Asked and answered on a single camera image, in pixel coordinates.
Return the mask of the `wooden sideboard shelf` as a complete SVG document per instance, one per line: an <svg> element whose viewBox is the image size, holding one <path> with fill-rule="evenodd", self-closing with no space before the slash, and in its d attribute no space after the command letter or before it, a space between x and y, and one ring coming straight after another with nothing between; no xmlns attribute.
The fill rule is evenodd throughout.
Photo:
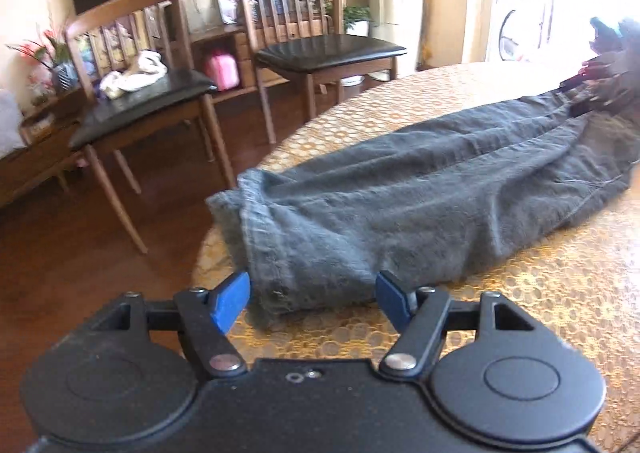
<svg viewBox="0 0 640 453"><path fill-rule="evenodd" d="M248 38L241 24L211 24L190 30L191 50L195 67L206 69L205 63L216 53L233 56L239 73L239 84L214 94L219 103L257 90L254 68L250 61ZM79 87L33 107L23 115L18 129L26 146L1 158L1 205L6 206L55 176L66 185L63 172L80 157L68 148L70 136L79 126L78 117L84 106L84 94Z"/></svg>

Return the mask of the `dark grey denim jeans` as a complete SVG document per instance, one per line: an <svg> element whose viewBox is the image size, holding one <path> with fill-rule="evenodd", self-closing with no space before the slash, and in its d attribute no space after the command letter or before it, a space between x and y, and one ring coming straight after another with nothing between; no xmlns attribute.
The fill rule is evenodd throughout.
<svg viewBox="0 0 640 453"><path fill-rule="evenodd" d="M559 92L477 106L307 160L250 169L207 202L254 309L367 303L378 273L418 286L498 265L629 185L635 96Z"/></svg>

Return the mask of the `potted green plant white pot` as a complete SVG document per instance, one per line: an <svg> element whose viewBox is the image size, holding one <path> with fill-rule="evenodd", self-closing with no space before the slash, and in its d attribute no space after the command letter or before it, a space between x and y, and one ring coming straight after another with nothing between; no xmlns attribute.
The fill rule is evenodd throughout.
<svg viewBox="0 0 640 453"><path fill-rule="evenodd" d="M349 5L343 10L344 33L346 35L367 37L372 20L367 6Z"/></svg>

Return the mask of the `white cloth on chair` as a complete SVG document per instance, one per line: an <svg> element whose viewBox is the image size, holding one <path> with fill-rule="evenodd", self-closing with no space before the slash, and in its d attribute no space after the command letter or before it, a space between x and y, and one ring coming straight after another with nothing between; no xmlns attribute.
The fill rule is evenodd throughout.
<svg viewBox="0 0 640 453"><path fill-rule="evenodd" d="M106 74L99 84L99 90L102 95L115 100L125 93L136 92L151 86L167 73L168 68L162 62L159 53L143 50L123 72L112 70Z"/></svg>

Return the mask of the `pink container on shelf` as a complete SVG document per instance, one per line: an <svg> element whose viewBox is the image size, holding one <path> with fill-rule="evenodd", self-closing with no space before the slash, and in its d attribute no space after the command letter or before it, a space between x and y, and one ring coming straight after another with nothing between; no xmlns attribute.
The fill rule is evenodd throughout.
<svg viewBox="0 0 640 453"><path fill-rule="evenodd" d="M205 74L219 91L239 87L240 76L235 58L228 52L214 51L205 57Z"/></svg>

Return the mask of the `left wooden chair black seat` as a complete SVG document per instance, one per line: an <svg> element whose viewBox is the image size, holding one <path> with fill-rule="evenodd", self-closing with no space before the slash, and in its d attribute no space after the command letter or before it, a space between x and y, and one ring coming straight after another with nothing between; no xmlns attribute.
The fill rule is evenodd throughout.
<svg viewBox="0 0 640 453"><path fill-rule="evenodd" d="M234 186L235 174L212 99L215 86L194 67L180 0L111 0L72 20L65 29L65 41L86 98L70 149L84 154L120 223L145 253L148 248L100 157L113 154L131 187L137 188L122 149L181 121L196 119L209 158L216 161L227 185ZM159 53L168 73L151 86L115 100L102 95L102 78L112 70L126 70L143 50Z"/></svg>

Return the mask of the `wooden chair black seat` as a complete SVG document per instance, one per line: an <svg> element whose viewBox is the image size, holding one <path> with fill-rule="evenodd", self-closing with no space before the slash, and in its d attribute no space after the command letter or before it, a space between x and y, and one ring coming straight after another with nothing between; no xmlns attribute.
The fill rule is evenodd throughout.
<svg viewBox="0 0 640 453"><path fill-rule="evenodd" d="M227 185L234 186L235 174L212 99L215 86L194 67L180 0L111 0L72 20L65 29L65 41L86 98L70 149L84 154L120 223L145 253L148 248L100 157L113 154L131 187L137 188L122 149L181 121L196 119L209 158L216 161ZM168 73L151 86L115 100L102 95L102 78L112 70L126 70L143 50L159 53Z"/></svg>
<svg viewBox="0 0 640 453"><path fill-rule="evenodd" d="M378 38L344 33L342 0L240 0L260 106L269 143L278 142L272 120L264 69L292 82L302 95L308 120L318 115L316 89L336 88L344 101L342 81L388 72L398 76L399 57L407 49Z"/></svg>

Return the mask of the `red flower bouquet vase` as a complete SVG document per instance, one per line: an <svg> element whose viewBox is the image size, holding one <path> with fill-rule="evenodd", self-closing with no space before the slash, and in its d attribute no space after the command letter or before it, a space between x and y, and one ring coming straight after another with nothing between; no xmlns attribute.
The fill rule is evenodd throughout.
<svg viewBox="0 0 640 453"><path fill-rule="evenodd" d="M57 94L78 88L76 68L61 31L47 29L43 31L39 41L8 44L6 47L47 69L51 75L52 87Z"/></svg>

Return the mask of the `right wooden chair black seat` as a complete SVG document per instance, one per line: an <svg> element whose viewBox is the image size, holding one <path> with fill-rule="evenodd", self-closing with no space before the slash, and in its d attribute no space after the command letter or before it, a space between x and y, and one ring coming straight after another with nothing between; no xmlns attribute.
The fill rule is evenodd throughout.
<svg viewBox="0 0 640 453"><path fill-rule="evenodd" d="M302 95L308 120L318 115L316 89L336 88L344 101L342 81L388 72L398 76L399 57L407 49L378 38L344 33L342 0L240 0L260 106L269 143L278 142L272 120L264 69L292 82Z"/></svg>

